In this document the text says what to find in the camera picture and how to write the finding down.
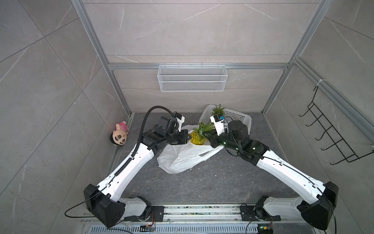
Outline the white plastic bag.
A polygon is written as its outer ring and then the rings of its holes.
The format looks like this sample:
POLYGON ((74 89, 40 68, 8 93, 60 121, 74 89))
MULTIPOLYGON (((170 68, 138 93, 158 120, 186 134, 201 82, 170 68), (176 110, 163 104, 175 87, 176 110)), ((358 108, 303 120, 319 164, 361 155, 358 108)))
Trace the white plastic bag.
POLYGON ((210 159, 223 148, 223 146, 213 148, 209 142, 203 145, 195 145, 190 141, 184 145, 167 145, 157 161, 165 172, 178 174, 210 159))

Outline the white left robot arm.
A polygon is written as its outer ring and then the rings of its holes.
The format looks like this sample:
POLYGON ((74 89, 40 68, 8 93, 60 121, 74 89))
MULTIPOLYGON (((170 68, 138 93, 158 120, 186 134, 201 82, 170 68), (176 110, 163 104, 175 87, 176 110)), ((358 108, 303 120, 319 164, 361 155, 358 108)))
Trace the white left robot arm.
POLYGON ((122 198, 125 188, 140 169, 167 145, 188 143, 190 135, 182 129, 184 116, 176 113, 174 118, 162 117, 149 131, 142 132, 140 143, 120 165, 98 185, 89 184, 84 189, 87 210, 107 228, 112 228, 129 217, 147 220, 151 203, 142 197, 122 198))

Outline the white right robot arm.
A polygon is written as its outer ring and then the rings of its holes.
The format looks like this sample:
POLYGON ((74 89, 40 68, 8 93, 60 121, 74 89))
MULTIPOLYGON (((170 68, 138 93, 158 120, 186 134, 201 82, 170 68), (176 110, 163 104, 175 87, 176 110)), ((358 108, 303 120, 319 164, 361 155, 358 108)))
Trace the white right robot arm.
POLYGON ((255 217, 268 220, 274 216, 302 218, 316 229, 326 231, 331 220, 336 220, 335 208, 339 188, 329 181, 323 183, 303 173, 280 158, 268 146, 252 140, 248 127, 241 121, 227 122, 221 116, 210 118, 214 129, 205 136, 211 147, 224 146, 234 150, 236 156, 275 176, 298 194, 295 198, 262 196, 254 207, 255 217))

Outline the yellow pineapple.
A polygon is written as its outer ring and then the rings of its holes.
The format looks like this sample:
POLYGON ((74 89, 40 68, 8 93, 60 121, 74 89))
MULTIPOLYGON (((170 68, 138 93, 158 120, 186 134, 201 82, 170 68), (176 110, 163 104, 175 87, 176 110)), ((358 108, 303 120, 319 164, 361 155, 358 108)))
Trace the yellow pineapple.
POLYGON ((203 121, 198 124, 197 128, 194 128, 191 136, 191 143, 195 145, 204 145, 207 141, 205 134, 215 129, 213 123, 204 123, 203 121))

